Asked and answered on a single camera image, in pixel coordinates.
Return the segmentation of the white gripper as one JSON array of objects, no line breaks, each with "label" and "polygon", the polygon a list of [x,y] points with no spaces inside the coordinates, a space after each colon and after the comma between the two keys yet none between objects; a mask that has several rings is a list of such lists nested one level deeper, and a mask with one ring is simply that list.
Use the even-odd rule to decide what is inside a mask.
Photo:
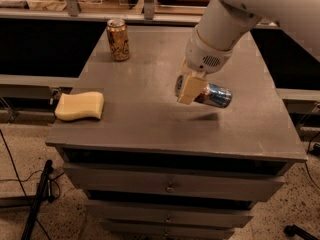
[{"label": "white gripper", "polygon": [[220,71],[231,55],[231,50],[212,48],[195,28],[187,42],[185,59],[182,60],[180,76],[176,81],[177,101],[191,104],[207,86],[206,80],[198,78],[199,72],[212,74]]}]

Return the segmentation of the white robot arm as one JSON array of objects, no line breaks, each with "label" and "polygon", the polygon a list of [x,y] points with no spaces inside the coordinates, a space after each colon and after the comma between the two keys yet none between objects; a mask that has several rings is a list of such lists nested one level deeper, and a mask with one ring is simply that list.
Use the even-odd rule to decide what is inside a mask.
[{"label": "white robot arm", "polygon": [[320,0],[210,0],[186,45],[177,101],[227,107],[232,92],[210,84],[207,76],[222,69],[237,42],[263,19],[320,60]]}]

